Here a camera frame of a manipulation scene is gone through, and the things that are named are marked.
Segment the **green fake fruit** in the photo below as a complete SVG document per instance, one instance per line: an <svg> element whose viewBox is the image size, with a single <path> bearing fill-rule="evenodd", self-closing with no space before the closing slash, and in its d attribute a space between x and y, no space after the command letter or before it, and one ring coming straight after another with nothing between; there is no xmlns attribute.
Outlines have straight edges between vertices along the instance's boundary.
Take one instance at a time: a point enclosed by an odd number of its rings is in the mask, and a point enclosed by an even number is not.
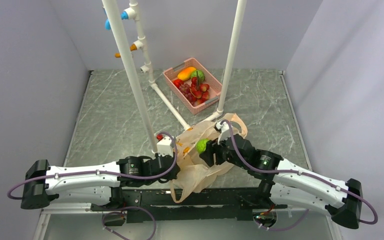
<svg viewBox="0 0 384 240"><path fill-rule="evenodd" d="M199 153L199 154L202 154L203 152L206 151L206 147L207 147L207 142L209 142L210 140L208 138L203 138L203 139L200 139L196 145L195 145L195 149L196 151Z"/></svg>

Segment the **translucent orange plastic bag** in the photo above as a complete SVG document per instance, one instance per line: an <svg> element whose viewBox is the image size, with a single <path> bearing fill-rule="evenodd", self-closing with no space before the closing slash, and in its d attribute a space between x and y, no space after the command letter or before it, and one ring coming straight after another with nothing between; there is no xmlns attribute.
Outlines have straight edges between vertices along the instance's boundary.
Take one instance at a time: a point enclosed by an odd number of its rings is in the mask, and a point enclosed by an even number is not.
<svg viewBox="0 0 384 240"><path fill-rule="evenodd" d="M199 157L197 143L203 139L215 140L219 133L215 122L203 120L176 137L177 165L180 172L169 182L170 195L176 204L185 203L191 193L200 193L210 186L218 176L226 174L234 167L232 163L209 166Z"/></svg>

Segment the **red fake strawberry bunch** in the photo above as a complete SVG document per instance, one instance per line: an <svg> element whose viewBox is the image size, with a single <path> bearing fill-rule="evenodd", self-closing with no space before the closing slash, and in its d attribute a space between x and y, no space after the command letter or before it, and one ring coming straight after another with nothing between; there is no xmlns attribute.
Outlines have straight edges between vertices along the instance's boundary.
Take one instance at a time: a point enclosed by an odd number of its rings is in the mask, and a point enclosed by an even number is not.
<svg viewBox="0 0 384 240"><path fill-rule="evenodd" d="M199 83L194 77L191 79L190 91L196 97L194 107L197 107L210 99L210 86L207 83Z"/></svg>

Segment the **red fake grape bunch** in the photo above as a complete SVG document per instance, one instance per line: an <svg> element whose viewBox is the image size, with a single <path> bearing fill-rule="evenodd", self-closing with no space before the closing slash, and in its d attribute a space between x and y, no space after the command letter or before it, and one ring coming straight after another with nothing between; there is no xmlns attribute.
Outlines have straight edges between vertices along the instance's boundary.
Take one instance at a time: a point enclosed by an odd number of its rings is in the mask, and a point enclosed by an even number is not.
<svg viewBox="0 0 384 240"><path fill-rule="evenodd" d="M197 100L196 97L191 92L191 87L188 83L182 83L178 90L183 94L183 96L191 103L195 103Z"/></svg>

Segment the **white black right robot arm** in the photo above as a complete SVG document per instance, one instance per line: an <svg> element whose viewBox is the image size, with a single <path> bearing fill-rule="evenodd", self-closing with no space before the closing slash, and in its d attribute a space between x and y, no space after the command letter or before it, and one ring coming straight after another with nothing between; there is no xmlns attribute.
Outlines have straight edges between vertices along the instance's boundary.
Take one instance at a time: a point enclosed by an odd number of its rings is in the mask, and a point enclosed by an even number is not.
<svg viewBox="0 0 384 240"><path fill-rule="evenodd" d="M296 206L327 215L348 229L358 229L361 224L362 185L356 179L342 181L321 176L279 154L255 148L238 134L221 142L199 140L195 149L210 167L230 163L260 180L250 199L251 206Z"/></svg>

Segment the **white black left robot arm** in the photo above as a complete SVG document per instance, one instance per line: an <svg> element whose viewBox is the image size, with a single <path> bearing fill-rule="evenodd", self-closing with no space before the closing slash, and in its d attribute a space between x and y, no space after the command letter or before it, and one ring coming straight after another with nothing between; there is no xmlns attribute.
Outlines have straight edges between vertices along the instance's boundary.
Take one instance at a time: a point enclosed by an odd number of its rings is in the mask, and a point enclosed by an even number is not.
<svg viewBox="0 0 384 240"><path fill-rule="evenodd" d="M81 167L51 166L37 160L26 172L20 207L35 210L56 203L90 203L117 210L125 203L123 187L138 188L177 178L176 157L128 156Z"/></svg>

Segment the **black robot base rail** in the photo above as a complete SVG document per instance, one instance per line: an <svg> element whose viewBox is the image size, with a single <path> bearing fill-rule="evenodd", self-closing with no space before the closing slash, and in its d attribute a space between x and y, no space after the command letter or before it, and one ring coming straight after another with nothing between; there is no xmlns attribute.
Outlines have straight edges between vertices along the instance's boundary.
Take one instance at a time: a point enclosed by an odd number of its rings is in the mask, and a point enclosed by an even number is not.
<svg viewBox="0 0 384 240"><path fill-rule="evenodd" d="M235 219L251 221L260 211L284 209L285 204L273 203L262 196L257 187L207 188L200 193L191 193L185 200L175 203L168 189L124 189L122 202L106 206L91 204L92 212L112 212L125 209L127 223L143 223L151 218L141 207L150 212L157 221Z"/></svg>

